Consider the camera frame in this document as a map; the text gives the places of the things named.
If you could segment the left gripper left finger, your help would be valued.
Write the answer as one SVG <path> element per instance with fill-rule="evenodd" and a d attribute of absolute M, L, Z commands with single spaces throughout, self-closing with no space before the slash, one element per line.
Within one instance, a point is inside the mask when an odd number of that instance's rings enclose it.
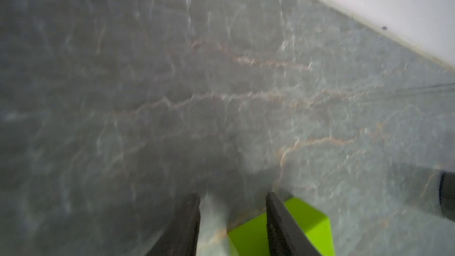
<path fill-rule="evenodd" d="M 195 256 L 199 239 L 200 197 L 190 194 L 146 256 Z"/>

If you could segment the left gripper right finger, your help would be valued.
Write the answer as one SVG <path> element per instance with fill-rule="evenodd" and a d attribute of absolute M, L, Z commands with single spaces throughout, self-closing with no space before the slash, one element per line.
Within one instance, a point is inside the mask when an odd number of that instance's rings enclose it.
<path fill-rule="evenodd" d="M 265 201 L 271 256 L 321 256 L 276 193 L 268 193 Z"/>

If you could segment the green block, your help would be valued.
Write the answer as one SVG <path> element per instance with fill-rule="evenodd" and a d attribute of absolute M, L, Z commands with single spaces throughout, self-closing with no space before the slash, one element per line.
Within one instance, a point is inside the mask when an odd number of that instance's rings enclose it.
<path fill-rule="evenodd" d="M 284 202 L 308 240 L 323 256 L 334 256 L 335 248 L 329 217 L 298 198 Z M 267 216 L 262 213 L 228 232 L 230 255 L 269 256 Z"/>

